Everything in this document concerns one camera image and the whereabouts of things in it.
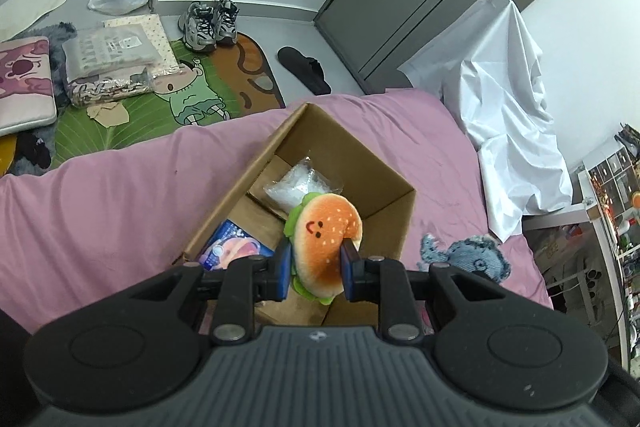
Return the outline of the burger plush toy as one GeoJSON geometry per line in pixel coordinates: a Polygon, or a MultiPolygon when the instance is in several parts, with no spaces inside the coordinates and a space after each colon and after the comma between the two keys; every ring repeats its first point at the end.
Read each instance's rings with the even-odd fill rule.
{"type": "Polygon", "coordinates": [[[349,239],[359,249],[362,220],[342,195],[309,193],[288,215],[284,236],[292,245],[292,287],[304,298],[329,306],[344,291],[340,248],[349,239]]]}

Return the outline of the white desk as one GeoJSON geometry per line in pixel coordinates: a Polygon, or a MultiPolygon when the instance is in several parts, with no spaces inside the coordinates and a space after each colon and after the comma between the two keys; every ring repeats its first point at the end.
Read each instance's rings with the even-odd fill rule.
{"type": "Polygon", "coordinates": [[[626,147],[610,141],[587,155],[572,179],[573,204],[525,219],[523,231],[555,309],[595,331],[628,369],[638,337],[637,291],[634,268],[623,264],[639,251],[629,237],[639,228],[637,171],[626,147]]]}

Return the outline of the grey sneaker right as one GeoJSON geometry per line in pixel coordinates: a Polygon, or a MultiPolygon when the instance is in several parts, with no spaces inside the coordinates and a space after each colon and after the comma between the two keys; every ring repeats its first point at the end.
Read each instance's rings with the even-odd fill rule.
{"type": "Polygon", "coordinates": [[[232,0],[214,0],[213,25],[218,46],[234,46],[238,40],[236,18],[239,8],[232,0]]]}

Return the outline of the pink cartoon cushion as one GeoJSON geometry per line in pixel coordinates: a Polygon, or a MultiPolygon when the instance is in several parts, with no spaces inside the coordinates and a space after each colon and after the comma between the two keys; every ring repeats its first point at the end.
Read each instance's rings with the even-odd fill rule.
{"type": "Polygon", "coordinates": [[[58,111],[47,37],[21,38],[1,45],[1,135],[49,126],[58,111]]]}

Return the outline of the grey sneaker left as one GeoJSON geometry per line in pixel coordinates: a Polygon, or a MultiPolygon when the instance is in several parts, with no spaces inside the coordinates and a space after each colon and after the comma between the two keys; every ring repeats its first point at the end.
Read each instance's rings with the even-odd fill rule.
{"type": "Polygon", "coordinates": [[[192,2],[178,19],[183,44],[196,53],[210,53],[216,48],[214,9],[205,3],[192,2]]]}

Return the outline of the blue-grey octopus plush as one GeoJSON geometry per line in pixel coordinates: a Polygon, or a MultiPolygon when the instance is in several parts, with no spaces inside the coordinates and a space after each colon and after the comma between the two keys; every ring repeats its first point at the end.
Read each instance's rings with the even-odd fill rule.
{"type": "Polygon", "coordinates": [[[432,234],[426,234],[416,265],[420,271],[427,272],[433,263],[448,263],[466,272],[483,273],[496,283],[504,282],[511,275],[510,263],[503,257],[497,243],[487,235],[462,239],[442,249],[432,234]]]}

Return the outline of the cartoon floor mat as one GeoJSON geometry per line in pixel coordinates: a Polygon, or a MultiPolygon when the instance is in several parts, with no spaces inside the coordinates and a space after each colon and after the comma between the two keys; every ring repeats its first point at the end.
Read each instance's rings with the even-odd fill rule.
{"type": "Polygon", "coordinates": [[[52,166],[120,150],[182,126],[208,126],[285,106],[265,53],[249,36],[239,34],[234,46],[209,54],[194,53],[180,40],[171,49],[179,70],[156,78],[152,92],[65,109],[55,129],[52,166]]]}

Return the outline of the white draped cloth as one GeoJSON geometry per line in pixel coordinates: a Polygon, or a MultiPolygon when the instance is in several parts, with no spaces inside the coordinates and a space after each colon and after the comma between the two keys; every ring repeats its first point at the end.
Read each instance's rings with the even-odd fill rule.
{"type": "Polygon", "coordinates": [[[541,79],[542,52],[511,0],[477,0],[399,66],[436,96],[477,151],[489,228],[570,205],[573,187],[541,79]]]}

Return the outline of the black slipper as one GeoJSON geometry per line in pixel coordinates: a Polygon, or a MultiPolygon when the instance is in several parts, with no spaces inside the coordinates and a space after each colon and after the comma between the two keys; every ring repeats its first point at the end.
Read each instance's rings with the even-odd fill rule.
{"type": "Polygon", "coordinates": [[[278,51],[277,59],[313,95],[327,95],[332,92],[324,78],[322,66],[314,57],[305,56],[292,46],[284,46],[278,51]]]}

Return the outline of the clear bag white beads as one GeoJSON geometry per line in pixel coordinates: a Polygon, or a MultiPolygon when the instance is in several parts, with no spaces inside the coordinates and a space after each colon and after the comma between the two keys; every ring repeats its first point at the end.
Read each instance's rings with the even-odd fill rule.
{"type": "Polygon", "coordinates": [[[289,213],[311,193],[341,194],[342,186],[329,180],[316,168],[309,156],[301,159],[278,181],[264,187],[265,194],[280,210],[289,213]]]}

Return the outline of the blue tissue pack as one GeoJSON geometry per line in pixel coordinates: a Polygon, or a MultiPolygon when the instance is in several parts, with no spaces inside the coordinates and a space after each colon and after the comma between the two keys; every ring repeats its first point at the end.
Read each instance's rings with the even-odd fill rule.
{"type": "Polygon", "coordinates": [[[252,256],[272,257],[273,250],[226,220],[207,239],[198,254],[198,263],[206,271],[225,270],[232,261],[252,256]]]}

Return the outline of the pink bed sheet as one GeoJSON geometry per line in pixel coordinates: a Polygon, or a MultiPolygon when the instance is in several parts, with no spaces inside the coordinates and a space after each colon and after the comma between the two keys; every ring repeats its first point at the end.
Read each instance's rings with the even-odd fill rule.
{"type": "MultiPolygon", "coordinates": [[[[317,104],[416,189],[402,262],[488,231],[480,166],[437,98],[416,89],[317,104]]],[[[1,309],[27,332],[166,270],[285,121],[283,109],[186,127],[1,180],[1,309]]]]}

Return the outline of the packaged fabric bundle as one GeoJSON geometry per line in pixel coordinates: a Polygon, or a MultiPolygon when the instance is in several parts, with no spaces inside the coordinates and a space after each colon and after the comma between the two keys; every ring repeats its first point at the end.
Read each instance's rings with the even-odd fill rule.
{"type": "Polygon", "coordinates": [[[150,68],[160,60],[141,25],[79,31],[63,43],[64,89],[76,107],[117,101],[151,89],[150,68]]]}

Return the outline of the brown cardboard box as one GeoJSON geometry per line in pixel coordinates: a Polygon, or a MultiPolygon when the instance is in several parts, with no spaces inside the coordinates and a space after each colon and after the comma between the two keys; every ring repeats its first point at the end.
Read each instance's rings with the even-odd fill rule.
{"type": "Polygon", "coordinates": [[[314,104],[295,109],[268,140],[258,144],[257,154],[249,164],[222,169],[233,184],[186,244],[183,258],[198,260],[207,239],[226,220],[267,247],[276,247],[283,237],[285,213],[268,198],[265,186],[281,179],[305,157],[358,210],[363,223],[359,254],[398,260],[408,234],[416,190],[314,104]]]}

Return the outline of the grey sneaker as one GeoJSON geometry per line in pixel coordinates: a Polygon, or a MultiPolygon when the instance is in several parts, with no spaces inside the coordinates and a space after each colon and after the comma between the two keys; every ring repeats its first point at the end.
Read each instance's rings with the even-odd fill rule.
{"type": "Polygon", "coordinates": [[[214,9],[205,3],[192,2],[178,19],[183,44],[196,53],[210,53],[216,48],[214,9]]]}
{"type": "Polygon", "coordinates": [[[239,8],[232,0],[214,0],[213,25],[218,46],[234,46],[238,40],[236,18],[239,8]]]}

